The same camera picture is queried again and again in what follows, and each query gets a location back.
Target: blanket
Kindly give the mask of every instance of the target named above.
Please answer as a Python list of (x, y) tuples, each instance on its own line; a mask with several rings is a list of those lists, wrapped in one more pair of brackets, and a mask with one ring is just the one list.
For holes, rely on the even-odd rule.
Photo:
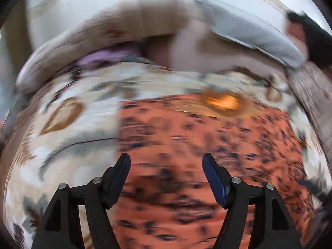
[[(203, 100), (214, 94), (233, 98), (233, 106)], [(331, 186), (325, 155), (295, 96), (239, 72), (177, 72), (126, 62), (74, 68), (47, 83), (22, 115), (27, 113), (18, 148), (6, 147), (3, 154), (14, 156), (3, 220), (21, 248), (31, 247), (58, 184), (79, 186), (102, 176), (123, 151), (131, 155), (132, 168), (108, 216), (127, 248), (213, 243), (225, 211), (206, 186), (199, 162), (205, 152), (249, 184), (274, 183), (300, 236), (313, 203), (298, 181), (319, 177), (324, 187)], [(151, 199), (156, 179), (158, 197)], [(150, 193), (133, 194), (135, 184)], [(126, 212), (133, 207), (135, 213)], [(248, 214), (243, 246), (252, 210)], [(92, 248), (82, 207), (80, 217), (85, 246)], [(195, 238), (189, 237), (193, 231), (199, 233)]]

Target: orange patterned fabric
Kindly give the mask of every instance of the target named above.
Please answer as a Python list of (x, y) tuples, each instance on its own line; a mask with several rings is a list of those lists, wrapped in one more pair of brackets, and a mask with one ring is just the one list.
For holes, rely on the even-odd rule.
[[(305, 172), (288, 115), (251, 101), (257, 111), (237, 118), (172, 108), (199, 98), (122, 103), (119, 154), (127, 152), (132, 167), (116, 205), (114, 230), (121, 248), (212, 248), (226, 210), (216, 204), (203, 173), (206, 152), (248, 184), (273, 183), (302, 236), (313, 205), (298, 184)], [(249, 244), (253, 212), (250, 206), (240, 248)]]

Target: yellow-orange object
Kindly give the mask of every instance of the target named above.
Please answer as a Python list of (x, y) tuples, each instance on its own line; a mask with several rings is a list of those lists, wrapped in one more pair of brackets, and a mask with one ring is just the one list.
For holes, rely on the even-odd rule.
[(219, 99), (208, 97), (206, 102), (220, 110), (237, 110), (240, 105), (239, 100), (231, 95), (224, 95)]

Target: brown pillow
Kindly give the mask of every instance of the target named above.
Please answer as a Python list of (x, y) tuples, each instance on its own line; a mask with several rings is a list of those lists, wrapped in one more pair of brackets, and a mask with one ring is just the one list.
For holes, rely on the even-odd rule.
[(288, 82), (309, 114), (331, 169), (332, 82), (313, 62), (306, 62), (300, 70), (290, 71)]

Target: bed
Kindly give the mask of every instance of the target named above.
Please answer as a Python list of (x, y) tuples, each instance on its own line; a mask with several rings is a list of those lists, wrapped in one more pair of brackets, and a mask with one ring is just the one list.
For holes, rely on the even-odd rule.
[[(1, 159), (1, 216), (21, 248), (31, 247), (58, 184), (86, 184), (122, 152), (132, 168), (108, 214), (122, 248), (213, 245), (225, 211), (201, 169), (206, 152), (249, 184), (273, 183), (305, 242), (319, 203), (299, 181), (316, 179), (325, 191), (332, 184), (321, 123), (313, 129), (296, 82), (315, 65), (300, 40), (225, 5), (232, 18), (255, 23), (253, 33), (265, 27), (273, 36), (246, 45), (218, 30), (203, 21), (202, 3), (213, 1), (197, 1), (121, 2), (27, 61), (17, 86), (35, 95)], [(266, 48), (271, 42), (283, 47)], [(82, 207), (80, 216), (92, 248)], [(252, 220), (249, 209), (241, 248)]]

